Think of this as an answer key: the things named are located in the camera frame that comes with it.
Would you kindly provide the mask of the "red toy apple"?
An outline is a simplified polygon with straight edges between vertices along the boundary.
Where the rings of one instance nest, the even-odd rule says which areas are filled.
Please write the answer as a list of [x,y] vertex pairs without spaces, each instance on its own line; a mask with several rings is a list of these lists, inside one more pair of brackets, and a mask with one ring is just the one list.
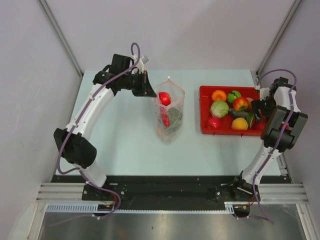
[[163,106],[169,106],[172,102],[171,96],[168,92],[161,91],[158,93],[159,103]]

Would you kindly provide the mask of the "small red toy fruit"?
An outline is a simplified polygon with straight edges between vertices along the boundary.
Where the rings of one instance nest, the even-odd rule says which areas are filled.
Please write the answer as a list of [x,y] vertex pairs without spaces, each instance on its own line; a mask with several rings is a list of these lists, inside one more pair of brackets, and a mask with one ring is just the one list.
[[255,125],[254,125],[254,129],[255,130],[259,130],[262,131],[266,126],[266,122],[265,121],[258,121]]

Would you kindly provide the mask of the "clear pink-dotted zip bag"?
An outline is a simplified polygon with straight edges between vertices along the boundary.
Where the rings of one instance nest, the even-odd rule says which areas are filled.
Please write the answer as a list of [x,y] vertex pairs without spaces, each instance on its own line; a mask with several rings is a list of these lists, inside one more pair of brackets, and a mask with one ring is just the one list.
[[153,101],[155,132],[157,137],[169,145],[181,132],[184,118],[185,90],[170,77],[155,87]]

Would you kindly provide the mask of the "red toy chili pepper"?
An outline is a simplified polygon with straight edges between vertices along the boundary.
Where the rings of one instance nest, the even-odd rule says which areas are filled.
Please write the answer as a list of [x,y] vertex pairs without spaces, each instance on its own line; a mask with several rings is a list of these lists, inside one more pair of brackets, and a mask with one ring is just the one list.
[[169,115],[167,113],[162,113],[160,117],[161,117],[163,126],[165,128],[168,128],[171,125]]

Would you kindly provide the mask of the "green toy melon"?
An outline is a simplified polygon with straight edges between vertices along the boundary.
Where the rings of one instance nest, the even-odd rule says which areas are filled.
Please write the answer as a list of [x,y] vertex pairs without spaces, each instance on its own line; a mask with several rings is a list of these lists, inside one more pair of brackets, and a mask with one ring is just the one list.
[[171,107],[168,109],[167,114],[170,120],[170,126],[166,130],[170,133],[178,131],[183,123],[183,110]]

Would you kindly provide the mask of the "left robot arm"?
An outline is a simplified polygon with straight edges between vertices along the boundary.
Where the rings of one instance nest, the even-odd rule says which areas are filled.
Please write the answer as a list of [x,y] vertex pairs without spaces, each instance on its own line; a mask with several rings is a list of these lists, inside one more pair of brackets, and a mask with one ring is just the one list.
[[97,149],[90,143],[92,130],[101,113],[121,90],[135,97],[156,98],[144,65],[147,56],[114,54],[111,64],[99,71],[92,81],[85,103],[63,129],[57,128],[53,137],[59,155],[80,171],[86,182],[94,186],[93,194],[100,200],[110,196],[107,177],[96,162]]

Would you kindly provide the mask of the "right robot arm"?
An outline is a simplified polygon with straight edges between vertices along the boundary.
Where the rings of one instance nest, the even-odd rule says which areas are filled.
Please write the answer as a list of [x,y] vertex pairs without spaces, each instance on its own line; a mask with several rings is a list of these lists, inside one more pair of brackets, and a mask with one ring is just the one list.
[[230,188],[233,199],[246,201],[255,197],[269,164],[296,144],[308,120],[297,106],[296,93],[296,85],[284,77],[275,79],[269,88],[259,89],[260,99],[251,105],[257,118],[266,118],[260,136],[262,144],[248,167],[235,177]]

